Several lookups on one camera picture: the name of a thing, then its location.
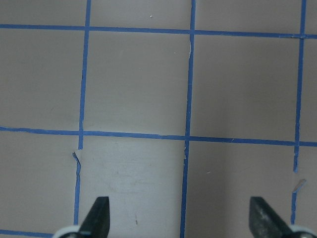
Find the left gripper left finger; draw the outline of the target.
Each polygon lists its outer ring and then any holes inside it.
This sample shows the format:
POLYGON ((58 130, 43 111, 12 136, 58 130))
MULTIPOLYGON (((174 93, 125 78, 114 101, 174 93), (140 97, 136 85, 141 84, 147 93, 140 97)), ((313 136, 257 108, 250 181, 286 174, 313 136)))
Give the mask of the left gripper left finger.
POLYGON ((98 197, 81 224, 79 238, 107 238, 110 229, 109 198, 98 197))

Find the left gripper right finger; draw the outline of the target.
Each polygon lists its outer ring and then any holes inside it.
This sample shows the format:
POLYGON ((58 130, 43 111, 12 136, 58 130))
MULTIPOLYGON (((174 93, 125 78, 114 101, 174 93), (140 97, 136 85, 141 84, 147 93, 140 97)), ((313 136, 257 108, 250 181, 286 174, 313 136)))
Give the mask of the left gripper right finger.
POLYGON ((249 230, 255 238, 315 238, 308 228, 289 226, 262 198, 253 196, 249 203, 249 230))

